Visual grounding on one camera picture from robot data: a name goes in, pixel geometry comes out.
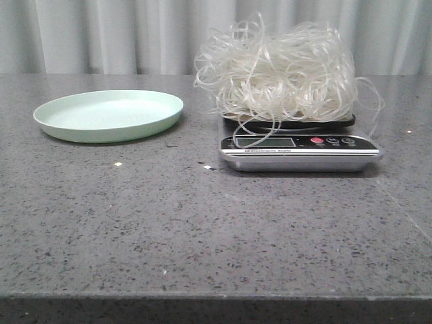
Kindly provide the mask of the white translucent vermicelli bundle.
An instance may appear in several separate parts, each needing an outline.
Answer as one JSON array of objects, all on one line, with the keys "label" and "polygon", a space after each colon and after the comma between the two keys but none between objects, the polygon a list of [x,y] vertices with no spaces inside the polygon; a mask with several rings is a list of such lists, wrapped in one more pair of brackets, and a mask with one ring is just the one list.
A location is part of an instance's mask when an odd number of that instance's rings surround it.
[{"label": "white translucent vermicelli bundle", "polygon": [[[269,34],[260,13],[215,30],[194,58],[194,84],[208,92],[214,112],[236,122],[232,137],[253,135],[260,144],[285,122],[338,122],[358,104],[361,86],[375,85],[355,74],[351,51],[336,29],[303,22]],[[254,122],[267,122],[254,133]]]}]

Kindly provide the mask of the black silver kitchen scale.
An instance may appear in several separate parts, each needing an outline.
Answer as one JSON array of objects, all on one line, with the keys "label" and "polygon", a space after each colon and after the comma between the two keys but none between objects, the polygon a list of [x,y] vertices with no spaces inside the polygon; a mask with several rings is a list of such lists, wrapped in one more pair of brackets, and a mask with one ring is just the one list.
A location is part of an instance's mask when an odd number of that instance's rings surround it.
[{"label": "black silver kitchen scale", "polygon": [[355,127],[356,118],[329,122],[267,121],[242,129],[236,120],[219,120],[219,152],[238,171],[356,172],[375,163],[383,151]]}]

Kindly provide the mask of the white pleated curtain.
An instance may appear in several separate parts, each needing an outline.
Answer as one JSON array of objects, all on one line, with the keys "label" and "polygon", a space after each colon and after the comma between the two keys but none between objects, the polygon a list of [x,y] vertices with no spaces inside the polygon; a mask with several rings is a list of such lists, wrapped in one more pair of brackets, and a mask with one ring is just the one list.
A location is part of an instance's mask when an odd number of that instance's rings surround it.
[{"label": "white pleated curtain", "polygon": [[356,73],[431,73],[430,1],[2,1],[1,71],[191,74],[198,48],[254,13],[267,32],[337,29]]}]

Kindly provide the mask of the light green round plate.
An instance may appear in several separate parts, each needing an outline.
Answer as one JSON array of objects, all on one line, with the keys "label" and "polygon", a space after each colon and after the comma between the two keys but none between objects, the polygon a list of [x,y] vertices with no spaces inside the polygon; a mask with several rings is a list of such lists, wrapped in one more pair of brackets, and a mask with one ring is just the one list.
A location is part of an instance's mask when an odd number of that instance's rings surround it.
[{"label": "light green round plate", "polygon": [[48,135],[78,143],[125,142],[172,127],[184,103],[178,97],[149,90],[101,90],[49,101],[34,111]]}]

